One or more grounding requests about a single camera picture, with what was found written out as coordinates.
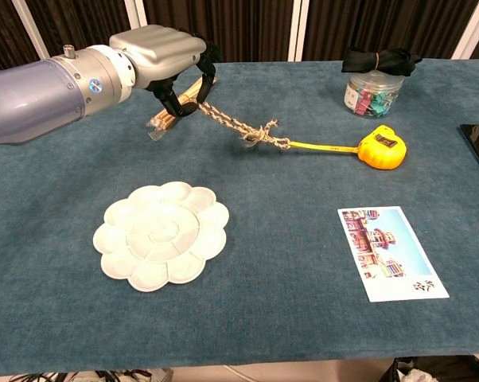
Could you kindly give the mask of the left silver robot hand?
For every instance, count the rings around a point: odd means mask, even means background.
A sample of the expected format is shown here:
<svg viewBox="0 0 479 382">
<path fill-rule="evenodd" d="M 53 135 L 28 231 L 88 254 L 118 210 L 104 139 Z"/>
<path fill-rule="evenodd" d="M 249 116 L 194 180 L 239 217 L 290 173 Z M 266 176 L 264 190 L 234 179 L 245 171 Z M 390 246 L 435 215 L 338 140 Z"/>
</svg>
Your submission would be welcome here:
<svg viewBox="0 0 479 382">
<path fill-rule="evenodd" d="M 217 45 L 199 33 L 161 25 L 146 25 L 117 33 L 109 45 L 126 54 L 135 72 L 134 86 L 152 92 L 170 115 L 191 115 L 203 103 L 215 79 L 215 63 L 222 60 Z M 173 82 L 192 66 L 202 72 L 201 88 L 194 101 L 181 104 Z"/>
</svg>

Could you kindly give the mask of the yellow tape measure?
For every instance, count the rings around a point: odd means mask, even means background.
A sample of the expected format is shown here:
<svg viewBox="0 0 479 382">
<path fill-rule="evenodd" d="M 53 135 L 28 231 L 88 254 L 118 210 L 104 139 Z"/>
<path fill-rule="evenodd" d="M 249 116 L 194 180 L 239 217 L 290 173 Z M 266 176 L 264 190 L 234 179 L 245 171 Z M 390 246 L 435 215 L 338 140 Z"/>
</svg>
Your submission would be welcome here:
<svg viewBox="0 0 479 382">
<path fill-rule="evenodd" d="M 362 162 L 378 170 L 395 169 L 403 162 L 407 154 L 405 142 L 387 125 L 379 125 L 363 137 L 357 146 L 318 145 L 290 141 L 289 147 L 355 154 Z"/>
</svg>

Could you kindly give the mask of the dark curtain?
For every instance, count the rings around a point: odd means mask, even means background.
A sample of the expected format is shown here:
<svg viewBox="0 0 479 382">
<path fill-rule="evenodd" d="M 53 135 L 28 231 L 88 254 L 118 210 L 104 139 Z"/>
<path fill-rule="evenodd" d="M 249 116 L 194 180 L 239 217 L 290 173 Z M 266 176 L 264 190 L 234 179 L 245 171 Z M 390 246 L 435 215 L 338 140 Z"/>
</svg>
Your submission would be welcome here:
<svg viewBox="0 0 479 382">
<path fill-rule="evenodd" d="M 130 23 L 124 0 L 25 0 L 50 55 L 105 44 Z M 479 0 L 310 0 L 302 57 L 340 60 L 347 48 L 403 48 L 452 57 Z M 147 21 L 200 33 L 224 61 L 280 61 L 294 0 L 142 0 Z M 39 56 L 12 0 L 0 0 L 0 69 Z"/>
</svg>

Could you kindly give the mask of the teal table cloth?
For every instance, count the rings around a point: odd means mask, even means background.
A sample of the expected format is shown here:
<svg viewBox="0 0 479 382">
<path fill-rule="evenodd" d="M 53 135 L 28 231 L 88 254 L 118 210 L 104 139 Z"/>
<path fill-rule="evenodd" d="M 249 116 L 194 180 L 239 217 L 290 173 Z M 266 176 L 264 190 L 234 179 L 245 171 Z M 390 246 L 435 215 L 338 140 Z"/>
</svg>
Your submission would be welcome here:
<svg viewBox="0 0 479 382">
<path fill-rule="evenodd" d="M 479 60 L 421 62 L 384 123 L 392 171 L 352 155 L 247 147 L 200 113 L 159 140 L 148 92 L 0 146 L 0 376 L 479 353 Z M 108 278 L 92 237 L 144 185 L 184 181 L 227 206 L 224 250 L 152 293 Z M 448 298 L 370 302 L 338 210 L 399 206 Z"/>
</svg>

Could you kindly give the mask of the white flower-shaped paint palette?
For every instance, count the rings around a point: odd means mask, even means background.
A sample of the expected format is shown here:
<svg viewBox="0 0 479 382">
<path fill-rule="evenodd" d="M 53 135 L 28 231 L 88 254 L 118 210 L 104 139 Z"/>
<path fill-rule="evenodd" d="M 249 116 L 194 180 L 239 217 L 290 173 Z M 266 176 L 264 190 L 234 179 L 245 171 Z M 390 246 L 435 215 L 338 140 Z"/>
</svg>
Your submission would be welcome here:
<svg viewBox="0 0 479 382">
<path fill-rule="evenodd" d="M 92 243 L 106 276 L 152 292 L 196 279 L 224 249 L 228 220 L 209 188 L 146 185 L 107 207 Z"/>
</svg>

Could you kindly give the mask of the clear jar of binder clips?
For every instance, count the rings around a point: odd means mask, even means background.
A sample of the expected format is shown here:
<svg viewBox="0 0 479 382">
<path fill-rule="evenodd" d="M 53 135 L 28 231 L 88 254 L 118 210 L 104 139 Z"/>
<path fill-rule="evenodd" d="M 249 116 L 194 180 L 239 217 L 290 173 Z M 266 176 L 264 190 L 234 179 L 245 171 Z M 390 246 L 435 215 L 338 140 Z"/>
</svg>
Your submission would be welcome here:
<svg viewBox="0 0 479 382">
<path fill-rule="evenodd" d="M 393 76 L 381 71 L 355 72 L 349 76 L 344 104 L 356 115 L 381 118 L 397 100 L 404 76 Z"/>
</svg>

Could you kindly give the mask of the black cloth bundle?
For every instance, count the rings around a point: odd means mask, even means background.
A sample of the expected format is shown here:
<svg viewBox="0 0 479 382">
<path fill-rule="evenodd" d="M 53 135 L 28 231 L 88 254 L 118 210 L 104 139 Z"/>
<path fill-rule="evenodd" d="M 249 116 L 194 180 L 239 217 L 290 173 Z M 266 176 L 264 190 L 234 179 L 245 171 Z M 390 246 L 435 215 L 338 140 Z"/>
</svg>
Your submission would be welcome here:
<svg viewBox="0 0 479 382">
<path fill-rule="evenodd" d="M 350 47 L 345 53 L 341 71 L 350 73 L 380 71 L 391 76 L 410 76 L 422 60 L 418 54 L 401 48 L 369 52 Z"/>
</svg>

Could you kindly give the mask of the postcard with building picture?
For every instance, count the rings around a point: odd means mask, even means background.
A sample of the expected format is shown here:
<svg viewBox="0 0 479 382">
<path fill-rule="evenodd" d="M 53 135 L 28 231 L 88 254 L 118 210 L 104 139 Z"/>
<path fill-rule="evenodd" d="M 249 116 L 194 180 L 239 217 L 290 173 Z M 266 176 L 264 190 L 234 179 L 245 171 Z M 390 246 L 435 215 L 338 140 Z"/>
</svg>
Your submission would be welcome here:
<svg viewBox="0 0 479 382">
<path fill-rule="evenodd" d="M 450 296 L 399 206 L 337 213 L 370 302 Z"/>
</svg>

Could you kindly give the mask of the black bin with trash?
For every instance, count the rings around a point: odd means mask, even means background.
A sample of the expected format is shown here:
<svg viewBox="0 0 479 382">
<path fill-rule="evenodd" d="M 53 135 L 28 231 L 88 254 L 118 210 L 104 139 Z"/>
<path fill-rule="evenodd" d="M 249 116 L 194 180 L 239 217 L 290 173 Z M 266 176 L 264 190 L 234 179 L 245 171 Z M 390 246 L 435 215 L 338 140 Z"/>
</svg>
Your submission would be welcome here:
<svg viewBox="0 0 479 382">
<path fill-rule="evenodd" d="M 398 357 L 379 382 L 479 382 L 475 356 Z"/>
</svg>

